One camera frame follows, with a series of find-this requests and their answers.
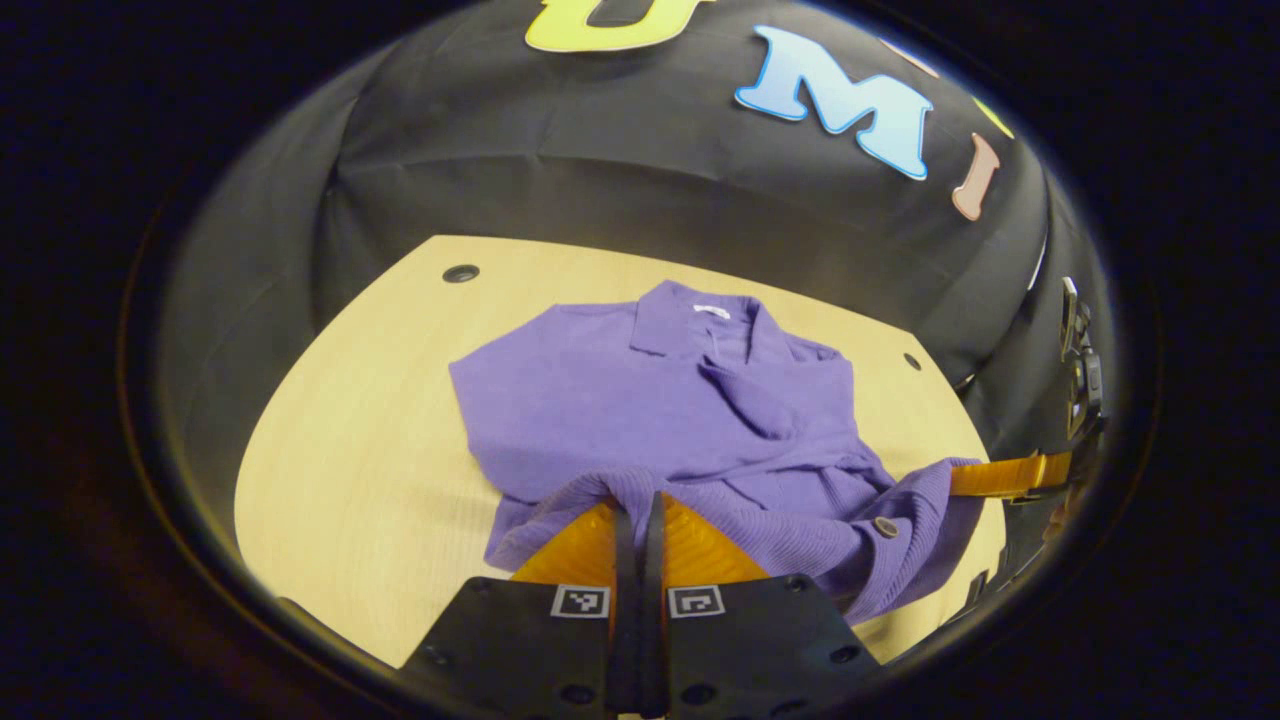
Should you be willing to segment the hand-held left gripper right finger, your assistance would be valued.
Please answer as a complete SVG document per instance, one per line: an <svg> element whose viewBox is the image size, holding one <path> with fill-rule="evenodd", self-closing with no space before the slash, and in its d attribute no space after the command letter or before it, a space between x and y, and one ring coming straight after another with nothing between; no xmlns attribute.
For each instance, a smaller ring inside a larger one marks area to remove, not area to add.
<svg viewBox="0 0 1280 720"><path fill-rule="evenodd" d="M643 560L646 717L833 717L881 671L814 579L772 577L667 493L653 498Z"/></svg>

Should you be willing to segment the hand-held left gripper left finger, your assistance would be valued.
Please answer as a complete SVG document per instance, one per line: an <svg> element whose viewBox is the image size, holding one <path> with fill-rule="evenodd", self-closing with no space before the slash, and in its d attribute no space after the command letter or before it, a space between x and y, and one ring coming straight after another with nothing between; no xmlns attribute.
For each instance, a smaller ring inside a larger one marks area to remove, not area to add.
<svg viewBox="0 0 1280 720"><path fill-rule="evenodd" d="M614 719L636 691L632 523L596 503L512 577L454 593L401 675L457 719Z"/></svg>

